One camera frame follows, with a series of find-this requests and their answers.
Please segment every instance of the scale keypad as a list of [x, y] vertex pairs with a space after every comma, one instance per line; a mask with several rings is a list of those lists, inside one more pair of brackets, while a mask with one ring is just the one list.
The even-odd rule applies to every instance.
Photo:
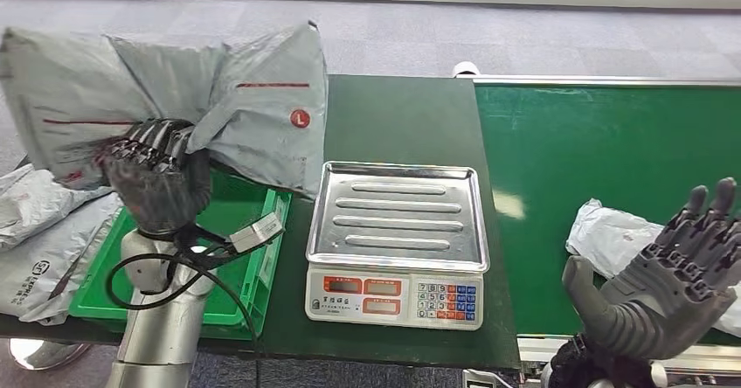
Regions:
[[439, 320], [476, 320], [476, 286], [417, 284], [417, 317]]

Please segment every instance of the white plastic bag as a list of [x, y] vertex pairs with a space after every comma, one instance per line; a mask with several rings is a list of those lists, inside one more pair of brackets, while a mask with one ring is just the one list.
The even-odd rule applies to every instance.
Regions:
[[25, 165], [0, 177], [0, 253], [59, 222], [88, 200], [111, 191], [69, 190], [47, 170]]
[[24, 322], [63, 323], [120, 208], [118, 196], [109, 194], [0, 253], [0, 313]]
[[172, 117], [197, 123], [190, 151], [207, 147], [259, 183], [319, 190], [327, 77], [309, 24], [197, 49], [11, 28], [0, 81], [29, 159], [70, 188], [100, 184], [106, 139]]
[[[591, 199], [577, 212], [566, 240], [566, 251], [586, 257], [597, 273], [612, 279], [645, 246], [654, 242], [663, 228], [630, 213], [603, 207], [599, 200]], [[734, 289], [741, 295], [741, 283]], [[713, 327], [741, 337], [741, 299], [733, 302]]]

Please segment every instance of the gray carpet floor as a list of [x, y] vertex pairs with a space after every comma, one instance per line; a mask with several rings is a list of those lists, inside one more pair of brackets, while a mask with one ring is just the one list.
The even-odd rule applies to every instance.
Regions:
[[[741, 79], [735, 13], [515, 9], [292, 0], [0, 0], [0, 28], [109, 33], [201, 45], [286, 24], [319, 24], [330, 73], [449, 76], [471, 60], [490, 74]], [[0, 174], [24, 151], [0, 99]], [[57, 371], [15, 368], [0, 344], [0, 388], [98, 387], [115, 355], [95, 347]], [[193, 387], [254, 386], [253, 363], [202, 354]], [[458, 370], [267, 361], [261, 387], [459, 387]]]

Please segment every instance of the humanoid robot hand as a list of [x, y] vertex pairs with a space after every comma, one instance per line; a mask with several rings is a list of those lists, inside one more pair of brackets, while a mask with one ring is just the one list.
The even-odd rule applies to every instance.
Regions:
[[616, 357], [666, 359], [715, 324], [741, 278], [741, 219], [728, 219], [735, 189], [733, 178], [719, 181], [703, 211], [707, 189], [695, 187], [655, 242], [600, 290], [589, 260], [568, 259], [562, 282], [592, 343]]
[[183, 120], [135, 124], [104, 148], [99, 163], [140, 232], [158, 237], [188, 225], [209, 204], [207, 149], [186, 155], [193, 130]]

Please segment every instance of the digital scale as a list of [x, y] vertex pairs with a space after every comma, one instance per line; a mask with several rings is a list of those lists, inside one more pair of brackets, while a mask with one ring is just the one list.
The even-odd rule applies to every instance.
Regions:
[[488, 245], [476, 171], [325, 163], [306, 258], [312, 320], [478, 329]]

